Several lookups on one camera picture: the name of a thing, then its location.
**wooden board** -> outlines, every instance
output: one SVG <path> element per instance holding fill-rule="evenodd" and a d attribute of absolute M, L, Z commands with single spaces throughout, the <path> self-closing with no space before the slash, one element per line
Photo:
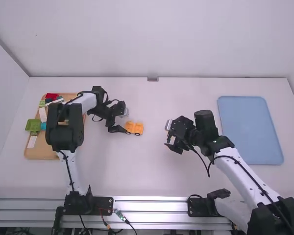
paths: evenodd
<path fill-rule="evenodd" d="M 73 99 L 77 96 L 77 94 L 72 94 L 72 93 L 59 93 L 64 98 L 64 101 L 69 101 L 70 99 Z M 39 117 L 39 112 L 37 110 L 35 118 L 40 119 Z M 45 138 L 45 131 L 41 131 L 36 139 L 35 146 L 34 148 L 27 148 L 30 134 L 28 136 L 28 140 L 25 145 L 25 150 L 24 150 L 24 156 L 27 159 L 33 159 L 33 160 L 58 160 L 58 156 L 56 152 L 52 150 L 52 147 L 47 144 L 46 138 Z"/>

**light blue mat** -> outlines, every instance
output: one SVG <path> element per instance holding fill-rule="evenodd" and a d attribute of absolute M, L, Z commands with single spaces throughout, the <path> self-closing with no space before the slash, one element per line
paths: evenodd
<path fill-rule="evenodd" d="M 221 96 L 218 99 L 223 135 L 228 136 L 247 164 L 281 165 L 280 143 L 265 99 Z"/>

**white card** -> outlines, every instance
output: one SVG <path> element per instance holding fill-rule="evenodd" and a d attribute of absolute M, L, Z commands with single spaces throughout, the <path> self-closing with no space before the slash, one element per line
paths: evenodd
<path fill-rule="evenodd" d="M 47 114 L 46 110 L 44 107 L 38 109 L 39 116 L 40 116 L 40 121 L 41 122 L 46 122 L 47 121 Z"/>
<path fill-rule="evenodd" d="M 37 136 L 31 136 L 29 138 L 29 142 L 28 142 L 27 148 L 34 148 L 35 147 L 36 139 L 37 139 Z"/>

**metal bracket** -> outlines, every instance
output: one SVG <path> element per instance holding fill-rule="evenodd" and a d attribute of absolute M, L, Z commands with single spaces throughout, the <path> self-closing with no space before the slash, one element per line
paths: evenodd
<path fill-rule="evenodd" d="M 88 213 L 77 213 L 69 208 L 64 203 L 63 215 L 104 215 L 109 216 L 113 213 L 113 197 L 92 197 L 91 205 L 92 209 Z"/>
<path fill-rule="evenodd" d="M 222 217 L 216 209 L 215 199 L 229 197 L 231 192 L 225 188 L 207 194 L 207 197 L 191 197 L 187 199 L 189 217 Z"/>
<path fill-rule="evenodd" d="M 209 198 L 189 198 L 187 209 L 189 217 L 222 217 L 218 214 L 213 200 Z"/>

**yellow toy car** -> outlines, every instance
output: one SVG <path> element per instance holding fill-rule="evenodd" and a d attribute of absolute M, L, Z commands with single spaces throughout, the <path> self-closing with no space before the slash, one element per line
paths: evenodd
<path fill-rule="evenodd" d="M 137 123 L 134 128 L 134 134 L 140 136 L 143 134 L 144 125 L 142 123 Z"/>
<path fill-rule="evenodd" d="M 126 133 L 128 135 L 134 133 L 134 128 L 135 128 L 135 123 L 133 123 L 132 121 L 127 121 L 125 124 L 125 129 L 126 129 Z"/>
<path fill-rule="evenodd" d="M 128 121 L 125 124 L 125 129 L 128 135 L 135 134 L 136 136 L 140 136 L 143 134 L 144 125 L 142 123 L 134 123 L 132 121 Z"/>

